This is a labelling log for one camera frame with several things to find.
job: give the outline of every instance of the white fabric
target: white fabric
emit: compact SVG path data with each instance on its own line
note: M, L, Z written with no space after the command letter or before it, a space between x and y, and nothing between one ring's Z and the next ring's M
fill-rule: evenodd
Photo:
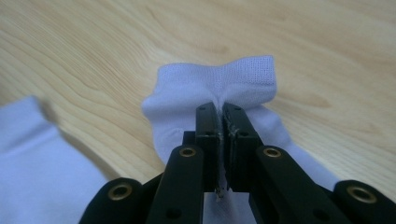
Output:
M195 108L214 102L243 107L265 145L282 147L321 186L332 189L337 178L308 153L292 143L279 116L262 104L276 95L274 59L271 56L243 58L221 66L191 63L168 64L160 68L153 93L142 110L149 119L155 149L167 162L173 148L181 145L183 133L195 130ZM205 195L204 223L254 223L248 195L226 192L217 202Z
M0 223L76 224L106 182L35 97L0 107Z

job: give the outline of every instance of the bolt hole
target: bolt hole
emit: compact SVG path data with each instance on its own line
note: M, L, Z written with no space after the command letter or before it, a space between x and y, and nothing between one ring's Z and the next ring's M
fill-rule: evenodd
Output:
M274 157L274 158L280 157L282 155L282 153L279 150L271 147L266 148L264 150L264 154L268 157Z
M191 156L194 156L196 154L196 151L193 148L185 147L185 148L182 148L179 151L179 153L180 153L180 156L182 156L182 157L191 157Z
M166 217L170 218L170 219L177 219L181 217L181 211L180 209L177 208L169 208L166 211Z
M346 189L348 194L362 203L376 203L376 197L367 189L350 186Z
M128 197L132 193L132 186L128 183L119 183L108 191L108 198L119 201Z
M329 221L330 220L329 215L326 212L324 212L323 210L314 209L313 214L317 219L319 219L321 221Z

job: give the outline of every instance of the wood grain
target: wood grain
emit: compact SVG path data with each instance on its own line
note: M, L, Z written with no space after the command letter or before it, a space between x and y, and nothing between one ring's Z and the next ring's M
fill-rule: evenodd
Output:
M0 1L0 104L36 95L112 177L163 170L140 110L159 66L261 54L294 141L396 201L396 2Z

